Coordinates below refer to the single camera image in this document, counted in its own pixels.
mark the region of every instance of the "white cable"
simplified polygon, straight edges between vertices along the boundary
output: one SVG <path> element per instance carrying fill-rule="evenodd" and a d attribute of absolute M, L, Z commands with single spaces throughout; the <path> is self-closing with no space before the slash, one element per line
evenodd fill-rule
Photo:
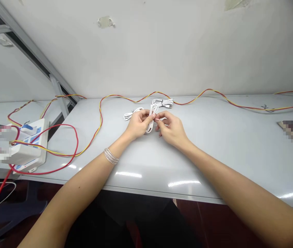
<path fill-rule="evenodd" d="M 149 112 L 149 116 L 152 115 L 153 113 L 156 113 L 158 111 L 158 105 L 157 104 L 152 104 L 151 107 L 150 107 L 150 112 Z M 146 129 L 145 133 L 151 133 L 153 129 L 153 121 L 151 121 L 149 123 L 149 126 L 148 128 Z"/>
<path fill-rule="evenodd" d="M 166 99 L 166 100 L 160 100 L 160 99 L 153 99 L 152 100 L 153 105 L 157 105 L 158 107 L 166 107 L 168 109 L 172 108 L 174 104 L 174 99 Z"/>
<path fill-rule="evenodd" d="M 123 120 L 124 120 L 124 121 L 128 121 L 128 120 L 132 117 L 133 113 L 138 112 L 138 111 L 141 111 L 141 110 L 143 110 L 143 109 L 144 109 L 144 108 L 139 107 L 139 108 L 135 109 L 134 111 L 132 111 L 132 112 L 130 112 L 130 113 L 126 113 L 126 114 L 124 114 L 124 115 L 123 115 Z"/>
<path fill-rule="evenodd" d="M 0 204 L 2 203 L 2 202 L 4 202 L 14 191 L 15 191 L 15 189 L 16 189 L 16 187 L 17 187 L 17 184 L 16 183 L 14 183 L 14 182 L 6 182 L 6 183 L 10 183 L 10 184 L 13 184 L 13 185 L 15 185 L 15 187 L 13 188 L 13 190 L 10 192 L 10 194 L 8 194 L 8 196 L 6 197 L 6 198 L 4 198 L 1 202 L 0 202 Z"/>

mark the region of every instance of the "white table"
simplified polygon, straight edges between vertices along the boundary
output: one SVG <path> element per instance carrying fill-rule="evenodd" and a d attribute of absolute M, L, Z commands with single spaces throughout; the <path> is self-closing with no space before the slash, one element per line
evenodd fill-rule
<path fill-rule="evenodd" d="M 191 97 L 176 97 L 180 103 Z M 236 104 L 269 108 L 293 106 L 291 95 L 230 96 Z M 93 158 L 103 152 L 125 130 L 123 114 L 139 106 L 149 108 L 152 98 L 134 104 L 125 99 L 105 99 L 103 127 L 92 145 L 72 164 L 52 174 L 20 176 L 21 179 L 64 184 Z M 99 126 L 99 99 L 81 100 L 64 123 L 76 127 L 81 151 Z M 169 110 L 181 118 L 189 139 L 199 148 L 250 178 L 293 207 L 293 142 L 277 122 L 293 120 L 293 110 L 280 113 L 251 111 L 230 105 L 222 97 L 201 97 L 186 106 Z M 60 127 L 48 148 L 72 154 L 74 131 Z M 69 158 L 48 154 L 37 172 L 51 171 Z M 154 130 L 134 141 L 113 169 L 104 189 L 151 196 L 223 204 L 199 170 Z"/>
<path fill-rule="evenodd" d="M 26 102 L 4 102 L 0 103 L 0 125 L 8 125 L 10 122 L 7 119 L 8 114 L 10 114 L 15 109 L 23 106 Z M 11 119 L 14 121 L 24 124 L 27 121 L 34 122 L 40 119 L 40 115 L 49 101 L 38 101 L 31 102 L 20 111 L 11 115 Z M 47 113 L 45 118 L 50 123 L 56 122 L 62 115 L 61 109 L 57 101 L 53 102 Z M 0 164 L 0 178 L 4 178 L 8 172 L 9 166 L 8 164 Z"/>

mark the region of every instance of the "power strip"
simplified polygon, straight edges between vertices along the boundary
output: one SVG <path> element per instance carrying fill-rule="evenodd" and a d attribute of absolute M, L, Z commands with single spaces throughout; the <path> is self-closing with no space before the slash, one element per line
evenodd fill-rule
<path fill-rule="evenodd" d="M 28 138 L 24 139 L 23 142 L 30 143 L 31 141 L 34 140 L 36 136 L 38 136 L 39 133 L 42 131 L 46 130 L 49 127 L 49 122 L 46 122 L 45 119 L 40 119 L 37 120 L 36 122 L 32 122 L 29 124 L 31 127 L 36 127 L 36 133 L 29 136 Z M 39 138 L 33 141 L 32 144 L 36 145 L 42 145 L 43 147 L 47 148 L 48 145 L 48 131 L 44 132 L 43 134 L 40 135 Z M 21 172 L 34 172 L 36 169 L 40 166 L 43 165 L 46 162 L 46 155 L 47 152 L 44 149 L 41 150 L 41 155 L 40 157 L 33 159 L 32 161 L 24 164 L 24 165 L 16 165 L 15 169 Z"/>

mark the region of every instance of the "red cable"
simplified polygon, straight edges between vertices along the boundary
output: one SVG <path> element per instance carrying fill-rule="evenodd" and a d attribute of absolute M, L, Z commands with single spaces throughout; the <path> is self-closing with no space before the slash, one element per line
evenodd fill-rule
<path fill-rule="evenodd" d="M 4 185 L 6 184 L 6 182 L 7 182 L 7 180 L 8 180 L 8 177 L 10 176 L 10 174 L 11 174 L 11 169 L 8 171 L 6 178 L 3 180 L 3 182 L 2 182 L 2 184 L 1 184 L 1 186 L 0 186 L 0 193 L 1 193 L 1 191 L 2 191 L 2 189 L 3 189 L 3 187 L 4 187 Z"/>
<path fill-rule="evenodd" d="M 20 171 L 18 171 L 18 170 L 16 170 L 16 169 L 14 168 L 15 165 L 11 165 L 11 164 L 9 164 L 11 170 L 13 170 L 14 172 L 17 172 L 17 173 L 19 173 L 19 174 L 24 174 L 24 175 L 44 175 L 44 174 L 49 174 L 49 173 L 53 173 L 53 172 L 56 172 L 56 171 L 62 170 L 62 169 L 64 169 L 65 167 L 67 167 L 67 166 L 72 162 L 72 160 L 74 159 L 74 157 L 76 156 L 76 154 L 77 154 L 77 150 L 78 150 L 78 146 L 79 146 L 78 133 L 77 133 L 77 130 L 75 129 L 75 127 L 72 126 L 72 125 L 70 125 L 70 124 L 57 124 L 57 125 L 51 126 L 51 127 L 47 128 L 46 130 L 42 131 L 37 137 L 39 137 L 41 134 L 43 134 L 43 133 L 46 132 L 47 130 L 49 130 L 49 129 L 53 128 L 53 127 L 57 127 L 57 126 L 70 126 L 70 127 L 72 127 L 73 130 L 74 130 L 74 132 L 75 132 L 76 139 L 77 139 L 77 146 L 76 146 L 76 148 L 75 148 L 74 154 L 72 155 L 71 160 L 70 160 L 66 165 L 64 165 L 63 167 L 58 168 L 58 169 L 56 169 L 56 170 L 49 171 L 49 172 L 42 172 L 42 173 L 29 173 L 29 172 L 20 172 Z"/>
<path fill-rule="evenodd" d="M 19 130 L 19 128 L 16 127 L 16 126 L 11 126 L 11 127 L 14 127 L 14 128 L 17 129 L 16 140 L 18 140 L 18 138 L 19 138 L 19 134 L 20 134 L 20 130 Z M 3 182 L 2 182 L 2 184 L 1 184 L 1 186 L 0 186 L 0 193 L 1 193 L 1 191 L 2 191 L 2 189 L 3 189 L 3 187 L 4 187 L 4 185 L 6 184 L 6 182 L 7 182 L 7 180 L 8 180 L 8 177 L 9 177 L 10 174 L 11 174 L 11 171 L 12 171 L 12 169 L 10 169 L 10 170 L 8 171 L 8 173 L 7 173 L 6 177 L 5 177 L 5 179 L 4 179 Z"/>
<path fill-rule="evenodd" d="M 16 113 L 18 110 L 24 108 L 24 107 L 25 107 L 26 105 L 28 105 L 30 102 L 34 102 L 34 100 L 31 100 L 31 101 L 25 103 L 25 104 L 24 104 L 23 106 L 21 106 L 20 108 L 17 108 L 17 109 L 15 109 L 14 111 L 12 111 L 10 114 L 8 114 L 8 119 L 11 120 L 12 122 L 16 123 L 17 125 L 22 126 L 22 124 L 19 124 L 18 122 L 15 122 L 13 119 L 11 119 L 10 116 L 11 116 L 13 113 Z"/>

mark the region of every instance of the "coiled white cable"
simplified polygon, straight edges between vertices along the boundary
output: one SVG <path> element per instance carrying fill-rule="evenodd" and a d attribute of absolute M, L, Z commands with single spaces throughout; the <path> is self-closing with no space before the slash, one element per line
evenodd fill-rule
<path fill-rule="evenodd" d="M 124 115 L 123 115 L 123 120 L 124 120 L 124 121 L 128 121 L 128 120 L 132 117 L 133 113 L 138 112 L 138 111 L 141 111 L 141 110 L 143 110 L 143 109 L 144 109 L 144 108 L 139 107 L 139 108 L 135 109 L 134 111 L 132 111 L 132 112 L 130 112 L 130 113 L 126 113 L 126 114 L 124 114 Z"/>
<path fill-rule="evenodd" d="M 166 99 L 166 100 L 160 100 L 160 99 L 153 99 L 152 100 L 153 105 L 157 105 L 158 107 L 166 107 L 168 109 L 172 108 L 174 104 L 174 99 Z"/>
<path fill-rule="evenodd" d="M 156 113 L 158 111 L 158 105 L 157 104 L 152 104 L 151 107 L 150 107 L 150 112 L 149 112 L 149 116 L 152 115 L 153 113 Z M 153 129 L 153 121 L 151 121 L 149 123 L 149 126 L 148 128 L 146 129 L 146 132 L 145 133 L 151 133 Z"/>

